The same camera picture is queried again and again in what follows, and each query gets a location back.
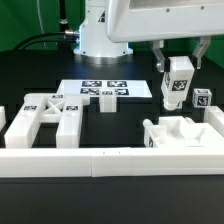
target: white block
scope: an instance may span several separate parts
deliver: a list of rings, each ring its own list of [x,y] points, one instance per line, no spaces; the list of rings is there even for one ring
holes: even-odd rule
[[[100,89],[99,96],[100,112],[117,112],[117,95],[113,88]]]
[[[91,177],[90,150],[3,149],[0,177]]]
[[[82,126],[83,97],[66,96],[56,133],[57,148],[78,148]]]
[[[6,119],[5,119],[5,108],[0,107],[0,131],[5,126]]]
[[[180,101],[185,101],[194,67],[189,57],[171,57],[170,72],[164,74],[162,92],[164,107],[167,110],[175,110]]]
[[[31,148],[40,127],[39,115],[45,110],[46,97],[27,95],[25,103],[5,134],[6,148]]]
[[[212,93],[209,89],[194,89],[192,103],[195,108],[211,105]]]

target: white wall block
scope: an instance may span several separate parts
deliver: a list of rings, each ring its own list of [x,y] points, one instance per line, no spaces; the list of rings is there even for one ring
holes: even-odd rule
[[[99,105],[101,113],[117,112],[117,95],[112,88],[100,89]]]
[[[27,95],[26,101],[5,134],[6,148],[31,148],[40,127],[39,116],[45,110],[43,95]]]
[[[0,177],[91,177],[88,150],[3,149]]]
[[[131,176],[131,149],[101,149],[93,152],[92,176]]]
[[[195,108],[205,108],[211,105],[212,93],[209,89],[194,89],[192,103]]]
[[[216,131],[218,131],[224,137],[224,113],[219,107],[206,107],[204,122],[209,123]]]
[[[56,133],[57,148],[78,148],[82,126],[83,97],[66,96]]]
[[[223,149],[218,152],[211,149],[167,147],[135,150],[132,176],[222,174]]]
[[[5,126],[6,119],[5,119],[5,108],[0,107],[0,131]]]
[[[170,57],[170,72],[166,72],[162,82],[164,107],[167,110],[177,109],[181,101],[185,101],[194,67],[189,57]]]

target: black tabletop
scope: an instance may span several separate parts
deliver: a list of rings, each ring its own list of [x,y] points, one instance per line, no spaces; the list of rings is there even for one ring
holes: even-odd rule
[[[130,63],[77,63],[72,53],[6,51],[0,53],[0,104],[7,125],[27,93],[55,93],[62,79],[146,80],[150,99],[119,98],[118,112],[101,114],[97,98],[84,108],[80,147],[143,147],[145,118],[188,116],[203,120],[193,108],[193,88],[209,88],[212,105],[224,105],[224,70],[204,58],[195,72],[182,110],[162,105],[162,74],[151,53],[137,52]],[[42,124],[33,147],[55,147],[57,124]],[[110,177],[0,179],[1,223],[223,223],[224,177]]]

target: cube with marker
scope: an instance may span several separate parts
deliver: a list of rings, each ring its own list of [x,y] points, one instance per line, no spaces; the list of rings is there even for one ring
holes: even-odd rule
[[[205,108],[211,105],[212,93],[209,89],[194,89],[192,103],[195,108]]]

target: white foam block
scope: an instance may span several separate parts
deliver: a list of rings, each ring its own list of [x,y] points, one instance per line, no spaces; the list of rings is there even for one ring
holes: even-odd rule
[[[5,134],[6,148],[31,148],[40,127],[39,115],[45,109],[45,96],[28,95]]]
[[[117,96],[112,88],[100,90],[99,105],[101,113],[117,112]]]
[[[70,149],[3,149],[0,177],[91,177],[91,151]]]
[[[82,96],[66,96],[56,133],[57,148],[78,148],[82,125]]]

